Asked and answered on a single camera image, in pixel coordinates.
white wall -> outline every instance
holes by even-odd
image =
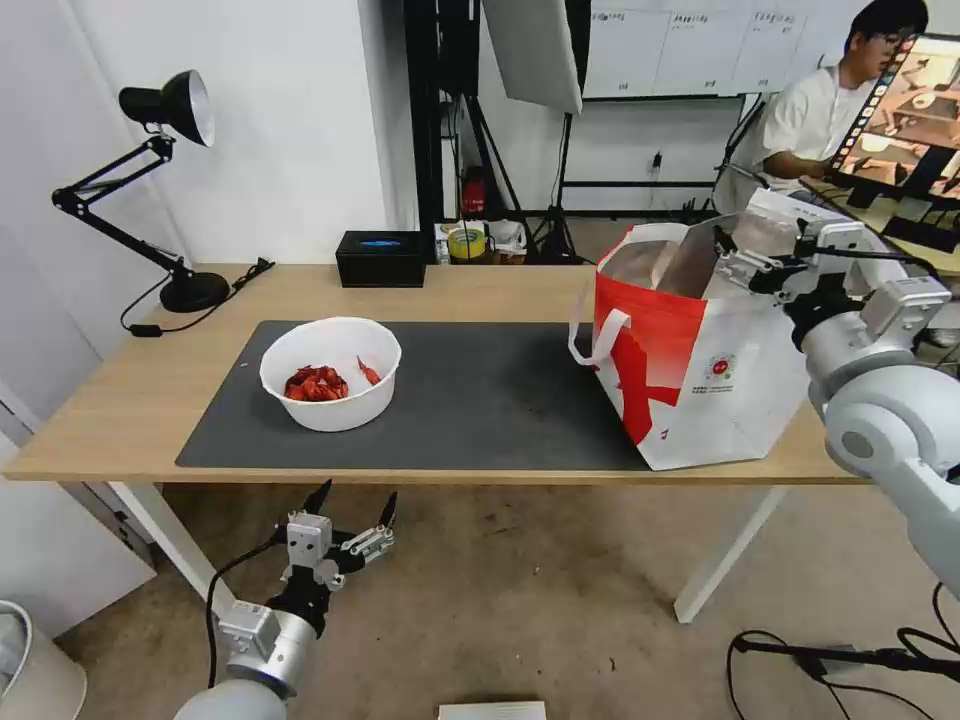
[[[370,105],[377,136],[386,227],[418,227],[416,170],[410,121],[410,83],[403,4],[358,0]]]
[[[960,2],[927,3],[931,32],[960,34]],[[485,21],[480,37],[480,101],[521,204],[526,210],[543,210],[556,174],[562,116],[506,97]],[[739,100],[733,99],[587,104],[574,120],[567,179],[712,180],[739,109]],[[663,153],[659,176],[650,170],[658,150]],[[678,209],[691,197],[702,202],[709,193],[709,189],[568,188],[563,204],[568,210]]]
[[[0,218],[0,400],[38,430],[99,363]]]
[[[58,0],[0,7],[0,224],[102,356],[125,335],[120,311],[163,273],[50,202],[55,188],[134,146],[83,42]],[[134,235],[179,249],[149,179],[96,209]]]
[[[194,261],[331,262],[386,223],[357,0],[71,0],[114,91],[195,68],[213,148],[157,183]]]

black desk mat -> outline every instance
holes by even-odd
[[[403,348],[393,400],[340,433],[301,427],[260,385],[264,351],[297,324],[257,326],[177,465],[647,469],[593,372],[567,352],[566,324],[384,323]]]

red and white bag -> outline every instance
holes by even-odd
[[[571,355],[654,470],[766,456],[809,385],[783,309],[714,275],[718,224],[741,249],[792,250],[791,232],[752,215],[638,225],[597,266],[590,357],[574,344],[579,307],[570,323]]]

black hair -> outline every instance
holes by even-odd
[[[926,32],[930,13],[924,0],[873,0],[854,18],[844,52],[850,52],[853,36],[868,40],[877,35],[897,35],[904,30]]]

black tissue box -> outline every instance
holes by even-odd
[[[337,248],[343,287],[423,287],[418,232],[347,230]]]

